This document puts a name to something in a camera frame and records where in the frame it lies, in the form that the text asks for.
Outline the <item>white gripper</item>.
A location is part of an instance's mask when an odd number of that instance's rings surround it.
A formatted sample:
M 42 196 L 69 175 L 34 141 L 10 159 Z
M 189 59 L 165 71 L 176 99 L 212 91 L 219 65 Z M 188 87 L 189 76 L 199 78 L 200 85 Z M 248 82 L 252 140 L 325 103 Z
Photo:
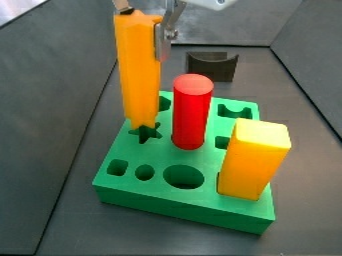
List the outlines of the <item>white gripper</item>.
M 229 7 L 237 0 L 182 0 L 186 3 L 207 9 L 220 11 Z M 161 22 L 153 27 L 154 58 L 164 62 L 169 56 L 170 42 L 177 37 L 174 23 L 185 8 L 181 0 L 165 0 L 165 13 Z M 114 9 L 120 15 L 129 15 L 134 8 L 129 5 L 128 0 L 112 0 Z

